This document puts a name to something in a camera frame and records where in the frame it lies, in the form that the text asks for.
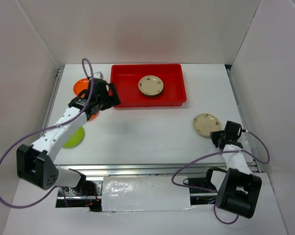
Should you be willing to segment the cream plate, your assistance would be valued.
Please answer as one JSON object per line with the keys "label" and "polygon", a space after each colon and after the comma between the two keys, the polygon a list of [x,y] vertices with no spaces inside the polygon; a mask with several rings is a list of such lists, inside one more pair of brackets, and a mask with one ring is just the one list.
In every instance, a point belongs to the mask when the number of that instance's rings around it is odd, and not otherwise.
{"label": "cream plate", "polygon": [[194,117],[193,129],[198,135],[209,138],[211,132],[221,131],[222,125],[216,116],[203,113]]}
{"label": "cream plate", "polygon": [[138,88],[142,94],[159,94],[164,89],[164,83],[157,76],[147,75],[139,80]]}

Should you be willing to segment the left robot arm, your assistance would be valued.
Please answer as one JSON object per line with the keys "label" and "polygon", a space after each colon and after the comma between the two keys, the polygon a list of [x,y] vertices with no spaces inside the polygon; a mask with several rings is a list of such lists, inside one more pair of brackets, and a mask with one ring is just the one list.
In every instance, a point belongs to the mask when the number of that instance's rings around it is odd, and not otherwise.
{"label": "left robot arm", "polygon": [[84,96],[77,96],[68,104],[51,130],[31,145],[18,147],[17,175],[44,190],[61,186],[70,188],[76,195],[84,194],[88,187],[95,186],[94,183],[77,170],[57,167],[54,161],[65,143],[92,116],[120,103],[113,83],[90,79]]}

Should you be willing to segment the blue floral plate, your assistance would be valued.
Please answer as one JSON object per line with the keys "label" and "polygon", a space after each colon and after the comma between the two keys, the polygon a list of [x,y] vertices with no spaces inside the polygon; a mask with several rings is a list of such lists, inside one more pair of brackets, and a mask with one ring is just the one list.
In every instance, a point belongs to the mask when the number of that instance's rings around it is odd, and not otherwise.
{"label": "blue floral plate", "polygon": [[158,98],[158,97],[161,97],[162,96],[162,93],[159,93],[159,94],[143,94],[145,97],[148,97],[148,98]]}

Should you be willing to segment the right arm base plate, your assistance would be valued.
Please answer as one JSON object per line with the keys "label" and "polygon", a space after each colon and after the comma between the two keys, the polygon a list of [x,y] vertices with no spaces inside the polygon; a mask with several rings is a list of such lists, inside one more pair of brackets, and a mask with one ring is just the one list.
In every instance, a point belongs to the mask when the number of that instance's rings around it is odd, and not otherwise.
{"label": "right arm base plate", "polygon": [[183,180],[183,184],[191,186],[189,192],[194,193],[215,193],[216,187],[206,178],[187,178]]}

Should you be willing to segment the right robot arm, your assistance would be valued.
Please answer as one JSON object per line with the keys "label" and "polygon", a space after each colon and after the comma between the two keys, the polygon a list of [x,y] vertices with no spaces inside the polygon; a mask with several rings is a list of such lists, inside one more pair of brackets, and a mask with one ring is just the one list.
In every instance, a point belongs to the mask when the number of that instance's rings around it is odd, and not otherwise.
{"label": "right robot arm", "polygon": [[213,144],[226,162],[227,171],[222,183],[216,175],[206,177],[204,187],[211,192],[219,188],[215,208],[250,219],[255,212],[262,180],[252,173],[245,160],[247,151],[238,141],[243,132],[240,124],[227,121],[224,130],[210,133]]}

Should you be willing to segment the green plate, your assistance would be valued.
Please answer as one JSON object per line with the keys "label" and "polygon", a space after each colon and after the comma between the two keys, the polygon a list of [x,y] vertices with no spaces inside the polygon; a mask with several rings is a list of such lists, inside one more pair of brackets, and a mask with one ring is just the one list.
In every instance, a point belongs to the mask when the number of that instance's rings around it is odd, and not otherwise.
{"label": "green plate", "polygon": [[84,139],[85,130],[83,127],[80,127],[78,130],[74,132],[74,134],[67,140],[67,142],[63,145],[64,149],[70,149],[78,146]]}

